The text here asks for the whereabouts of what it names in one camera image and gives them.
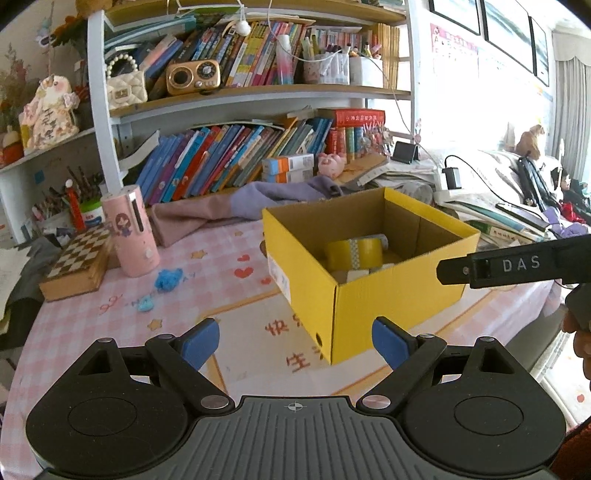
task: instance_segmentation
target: metal screw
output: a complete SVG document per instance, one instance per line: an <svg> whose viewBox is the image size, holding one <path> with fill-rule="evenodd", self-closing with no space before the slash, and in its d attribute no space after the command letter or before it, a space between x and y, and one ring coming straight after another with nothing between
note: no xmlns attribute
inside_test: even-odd
<svg viewBox="0 0 591 480"><path fill-rule="evenodd" d="M362 400L363 406L371 410L383 410L388 408L392 402L383 395L368 395Z"/></svg>
<svg viewBox="0 0 591 480"><path fill-rule="evenodd" d="M221 395L208 395L201 400L201 406L208 410L220 410L221 408L227 407L229 404L230 401L228 398Z"/></svg>

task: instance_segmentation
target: red dictionary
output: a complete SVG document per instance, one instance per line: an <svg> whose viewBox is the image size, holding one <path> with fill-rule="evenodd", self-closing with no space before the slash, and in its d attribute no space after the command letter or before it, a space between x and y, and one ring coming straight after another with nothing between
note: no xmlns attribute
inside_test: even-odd
<svg viewBox="0 0 591 480"><path fill-rule="evenodd" d="M333 125L340 127L362 127L371 124L383 124L386 112L369 108L319 108L317 115L334 120Z"/></svg>

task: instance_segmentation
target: plush toy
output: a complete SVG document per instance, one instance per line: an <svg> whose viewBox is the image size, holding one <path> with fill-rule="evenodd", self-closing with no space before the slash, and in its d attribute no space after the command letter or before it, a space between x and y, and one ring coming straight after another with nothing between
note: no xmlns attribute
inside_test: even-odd
<svg viewBox="0 0 591 480"><path fill-rule="evenodd" d="M44 150L76 135L79 129L74 124L72 110L79 103L67 78L50 75L43 80L24 110L22 123L32 127L27 148Z"/></svg>
<svg viewBox="0 0 591 480"><path fill-rule="evenodd" d="M343 173L346 163L346 160L337 154L321 153L318 155L318 173L334 180Z"/></svg>
<svg viewBox="0 0 591 480"><path fill-rule="evenodd" d="M88 18L99 10L108 10L113 7L113 0L76 0L78 16Z"/></svg>

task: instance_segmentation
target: hand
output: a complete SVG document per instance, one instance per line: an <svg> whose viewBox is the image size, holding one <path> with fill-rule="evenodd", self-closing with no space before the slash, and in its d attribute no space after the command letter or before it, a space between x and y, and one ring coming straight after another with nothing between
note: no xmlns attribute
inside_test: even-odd
<svg viewBox="0 0 591 480"><path fill-rule="evenodd" d="M570 312L564 318L562 330L574 335L574 354L583 359L583 373L587 380L591 380L591 333L579 331L579 323Z"/></svg>

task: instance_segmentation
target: figurine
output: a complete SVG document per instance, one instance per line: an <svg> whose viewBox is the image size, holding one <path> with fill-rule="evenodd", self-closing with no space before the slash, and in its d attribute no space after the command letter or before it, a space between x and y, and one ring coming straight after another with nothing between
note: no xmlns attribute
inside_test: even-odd
<svg viewBox="0 0 591 480"><path fill-rule="evenodd" d="M346 160L337 154L321 153L318 155L318 173L334 180L343 173L346 163Z"/></svg>
<svg viewBox="0 0 591 480"><path fill-rule="evenodd" d="M43 80L24 111L23 124L33 128L27 148L44 150L76 135L72 110L79 103L67 78L50 75Z"/></svg>

